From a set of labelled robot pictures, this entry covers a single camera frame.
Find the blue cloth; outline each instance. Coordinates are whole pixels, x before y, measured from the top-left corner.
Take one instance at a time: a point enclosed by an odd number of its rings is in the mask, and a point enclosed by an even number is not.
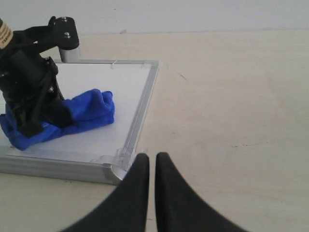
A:
[[[68,107],[74,120],[74,124],[71,126],[60,129],[43,122],[44,131],[27,138],[17,131],[15,117],[6,105],[6,114],[0,115],[2,130],[14,147],[19,150],[26,150],[40,142],[46,142],[67,134],[88,131],[114,122],[115,106],[112,93],[109,91],[101,92],[98,89],[93,89],[72,100],[64,100],[63,104]]]

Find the label sticker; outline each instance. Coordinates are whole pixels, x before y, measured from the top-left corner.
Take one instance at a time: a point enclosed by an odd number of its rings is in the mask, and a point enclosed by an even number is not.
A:
[[[0,27],[0,49],[4,49],[13,38],[13,32],[3,23]]]

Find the light wood surface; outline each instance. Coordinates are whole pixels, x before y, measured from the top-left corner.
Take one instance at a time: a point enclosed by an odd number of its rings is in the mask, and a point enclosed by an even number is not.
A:
[[[309,231],[309,31],[81,38],[84,59],[161,61],[138,144],[151,158],[147,232],[156,231],[159,151],[245,229]],[[114,188],[9,174],[0,183],[2,232],[59,230]]]

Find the bolt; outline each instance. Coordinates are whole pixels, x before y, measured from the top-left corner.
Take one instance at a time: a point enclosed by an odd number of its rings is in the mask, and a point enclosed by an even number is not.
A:
[[[65,32],[65,33],[64,33],[64,37],[67,38],[67,39],[69,39],[69,38],[71,37],[71,36],[70,36],[70,33]]]

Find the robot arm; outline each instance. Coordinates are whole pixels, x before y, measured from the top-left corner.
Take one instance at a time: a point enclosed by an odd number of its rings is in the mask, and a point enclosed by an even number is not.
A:
[[[58,47],[63,62],[79,58],[79,39],[70,17],[52,17],[47,26],[11,31],[0,19],[0,90],[17,130],[30,138],[42,121],[64,128],[73,123],[58,87],[58,68],[40,53]]]

